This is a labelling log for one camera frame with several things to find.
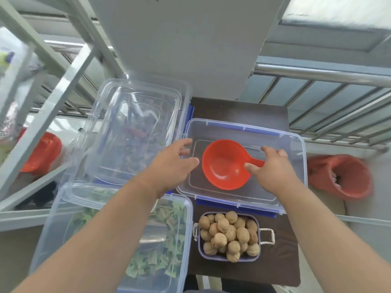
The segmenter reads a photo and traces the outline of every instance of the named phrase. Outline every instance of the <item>scoop handle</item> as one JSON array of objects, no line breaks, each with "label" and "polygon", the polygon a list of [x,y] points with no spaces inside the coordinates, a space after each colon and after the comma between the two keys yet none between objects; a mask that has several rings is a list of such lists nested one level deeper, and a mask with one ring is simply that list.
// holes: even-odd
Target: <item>scoop handle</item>
[{"label": "scoop handle", "polygon": [[257,167],[263,167],[265,162],[263,160],[260,160],[260,159],[255,159],[255,158],[250,158],[250,160],[248,161],[248,163],[252,163],[253,165],[256,165]]}]

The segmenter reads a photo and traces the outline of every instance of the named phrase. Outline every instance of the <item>white board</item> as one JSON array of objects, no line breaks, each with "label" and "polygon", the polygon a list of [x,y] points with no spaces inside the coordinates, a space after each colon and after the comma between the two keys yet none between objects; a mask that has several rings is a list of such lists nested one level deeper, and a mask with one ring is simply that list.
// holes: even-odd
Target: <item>white board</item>
[{"label": "white board", "polygon": [[194,96],[237,99],[282,0],[89,0],[129,71],[188,81]]}]

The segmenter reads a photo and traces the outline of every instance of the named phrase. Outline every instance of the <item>finger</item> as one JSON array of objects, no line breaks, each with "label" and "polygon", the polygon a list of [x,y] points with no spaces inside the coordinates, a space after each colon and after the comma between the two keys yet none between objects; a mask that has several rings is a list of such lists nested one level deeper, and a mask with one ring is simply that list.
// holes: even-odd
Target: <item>finger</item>
[{"label": "finger", "polygon": [[184,170],[189,173],[199,165],[199,159],[197,157],[189,157],[182,159],[184,164]]},{"label": "finger", "polygon": [[278,154],[274,148],[269,147],[269,146],[262,146],[261,150],[263,152],[265,152],[267,158],[277,156],[277,154]]},{"label": "finger", "polygon": [[176,142],[173,142],[170,146],[175,149],[175,151],[180,151],[183,147],[191,145],[193,143],[193,139],[179,139]]},{"label": "finger", "polygon": [[189,155],[190,154],[190,149],[188,148],[182,148],[179,150],[179,156],[184,156],[184,155]]},{"label": "finger", "polygon": [[280,156],[283,156],[283,157],[288,158],[288,153],[287,153],[284,149],[278,149],[278,150],[277,150],[277,153],[278,153]]},{"label": "finger", "polygon": [[260,167],[257,167],[255,164],[246,162],[244,164],[244,168],[252,175],[255,175],[257,171],[260,169]]}]

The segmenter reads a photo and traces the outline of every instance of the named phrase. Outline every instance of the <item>hand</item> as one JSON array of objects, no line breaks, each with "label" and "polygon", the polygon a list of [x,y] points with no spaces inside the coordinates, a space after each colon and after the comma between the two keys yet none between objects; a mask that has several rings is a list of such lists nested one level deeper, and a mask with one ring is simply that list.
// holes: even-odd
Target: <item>hand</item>
[{"label": "hand", "polygon": [[172,143],[159,152],[149,167],[140,173],[140,179],[154,187],[158,198],[183,182],[187,175],[198,166],[199,159],[196,157],[180,158],[180,156],[190,154],[190,149],[184,146],[191,145],[192,142],[192,139],[180,139]]},{"label": "hand", "polygon": [[261,150],[266,154],[265,165],[257,167],[251,163],[245,163],[244,168],[257,179],[263,188],[278,196],[293,184],[301,183],[285,150],[275,150],[268,146],[263,146]]}]

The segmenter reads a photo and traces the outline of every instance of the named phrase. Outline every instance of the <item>person's right hand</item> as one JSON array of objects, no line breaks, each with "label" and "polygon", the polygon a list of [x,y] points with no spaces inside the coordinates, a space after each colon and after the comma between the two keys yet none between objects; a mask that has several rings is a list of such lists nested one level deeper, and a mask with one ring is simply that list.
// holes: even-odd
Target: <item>person's right hand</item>
[{"label": "person's right hand", "polygon": [[301,183],[285,150],[275,150],[268,146],[261,147],[261,150],[266,154],[265,165],[257,167],[251,163],[245,163],[244,168],[257,179],[263,188],[278,196],[293,184]]}]

